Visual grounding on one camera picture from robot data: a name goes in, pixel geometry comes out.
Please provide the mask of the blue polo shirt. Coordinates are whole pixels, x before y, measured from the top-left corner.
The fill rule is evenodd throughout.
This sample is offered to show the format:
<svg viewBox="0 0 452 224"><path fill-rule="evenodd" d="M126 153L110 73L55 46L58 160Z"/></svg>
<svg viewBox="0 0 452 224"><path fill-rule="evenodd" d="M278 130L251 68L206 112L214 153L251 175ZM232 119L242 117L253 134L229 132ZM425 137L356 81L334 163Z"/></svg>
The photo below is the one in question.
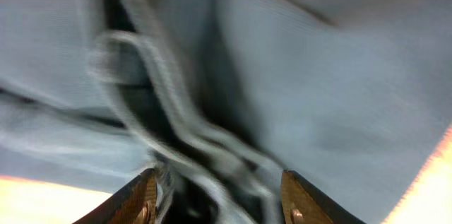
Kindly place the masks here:
<svg viewBox="0 0 452 224"><path fill-rule="evenodd" d="M154 223L451 222L451 0L1 0L1 222L152 168Z"/></svg>

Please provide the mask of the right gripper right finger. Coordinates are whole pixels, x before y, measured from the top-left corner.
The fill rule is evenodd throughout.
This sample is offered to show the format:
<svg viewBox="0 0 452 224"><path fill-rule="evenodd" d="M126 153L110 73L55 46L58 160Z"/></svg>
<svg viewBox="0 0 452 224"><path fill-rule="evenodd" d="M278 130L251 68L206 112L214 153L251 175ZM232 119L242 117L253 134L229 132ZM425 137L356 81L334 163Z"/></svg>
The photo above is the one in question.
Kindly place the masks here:
<svg viewBox="0 0 452 224"><path fill-rule="evenodd" d="M286 224L364 224L292 170L283 170L281 205Z"/></svg>

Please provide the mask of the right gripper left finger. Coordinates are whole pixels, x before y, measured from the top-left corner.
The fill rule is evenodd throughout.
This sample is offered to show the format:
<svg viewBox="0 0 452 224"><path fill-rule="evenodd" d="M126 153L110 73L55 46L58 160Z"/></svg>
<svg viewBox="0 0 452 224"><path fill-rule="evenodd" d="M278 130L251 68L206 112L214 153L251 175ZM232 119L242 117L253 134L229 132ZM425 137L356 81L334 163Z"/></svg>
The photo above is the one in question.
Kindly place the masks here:
<svg viewBox="0 0 452 224"><path fill-rule="evenodd" d="M155 171L148 168L73 224L153 224L156 202Z"/></svg>

